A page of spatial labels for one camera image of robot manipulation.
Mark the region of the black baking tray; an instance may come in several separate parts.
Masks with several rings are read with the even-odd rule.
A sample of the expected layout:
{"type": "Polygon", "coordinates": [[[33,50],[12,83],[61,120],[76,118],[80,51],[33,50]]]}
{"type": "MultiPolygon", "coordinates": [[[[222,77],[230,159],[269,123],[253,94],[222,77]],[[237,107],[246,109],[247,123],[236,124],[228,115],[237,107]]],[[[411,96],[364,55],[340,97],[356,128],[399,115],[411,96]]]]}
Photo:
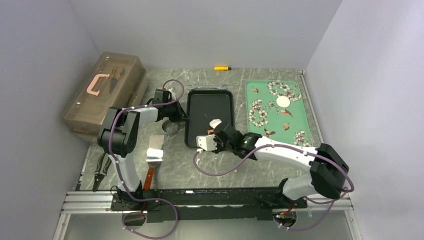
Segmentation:
{"type": "Polygon", "coordinates": [[[184,143],[196,148],[197,136],[208,134],[210,121],[220,119],[234,125],[233,94],[226,89],[194,89],[187,94],[188,120],[185,124],[184,143]]]}

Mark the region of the white dough ball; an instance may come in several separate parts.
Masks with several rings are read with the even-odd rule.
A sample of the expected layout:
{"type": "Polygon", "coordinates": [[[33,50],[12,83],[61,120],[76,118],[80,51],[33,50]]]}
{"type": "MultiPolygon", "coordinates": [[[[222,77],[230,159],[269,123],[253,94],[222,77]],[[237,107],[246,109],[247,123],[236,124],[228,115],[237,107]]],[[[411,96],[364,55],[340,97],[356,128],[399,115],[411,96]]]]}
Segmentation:
{"type": "Polygon", "coordinates": [[[219,124],[221,124],[222,123],[222,121],[220,120],[220,119],[213,119],[213,120],[211,120],[210,122],[209,122],[209,126],[212,128],[212,129],[215,129],[219,124]]]}

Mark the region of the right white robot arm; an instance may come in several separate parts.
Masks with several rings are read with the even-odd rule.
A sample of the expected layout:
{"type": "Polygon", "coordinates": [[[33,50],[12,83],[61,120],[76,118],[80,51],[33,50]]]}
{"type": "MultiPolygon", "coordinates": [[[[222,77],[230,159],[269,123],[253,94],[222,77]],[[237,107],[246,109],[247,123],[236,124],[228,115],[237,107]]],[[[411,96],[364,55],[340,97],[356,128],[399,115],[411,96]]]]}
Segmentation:
{"type": "Polygon", "coordinates": [[[349,167],[329,144],[319,147],[297,146],[272,140],[258,133],[242,134],[230,123],[214,119],[209,123],[218,149],[225,149],[243,161],[271,161],[304,171],[304,175],[283,180],[282,189],[275,194],[276,203],[289,207],[295,200],[320,194],[337,200],[348,181],[349,167]]]}

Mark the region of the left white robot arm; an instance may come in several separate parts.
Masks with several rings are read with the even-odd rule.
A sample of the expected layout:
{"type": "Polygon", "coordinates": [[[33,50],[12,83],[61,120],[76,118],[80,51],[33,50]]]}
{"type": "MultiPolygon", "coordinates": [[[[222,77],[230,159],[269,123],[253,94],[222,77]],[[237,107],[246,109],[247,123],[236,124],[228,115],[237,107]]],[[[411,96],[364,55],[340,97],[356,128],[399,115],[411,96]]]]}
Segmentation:
{"type": "Polygon", "coordinates": [[[131,210],[144,203],[144,190],[139,178],[133,151],[137,144],[139,127],[167,118],[172,123],[189,119],[179,99],[165,88],[156,89],[147,104],[127,108],[110,107],[98,133],[97,144],[111,160],[117,174],[117,196],[131,210]]]}

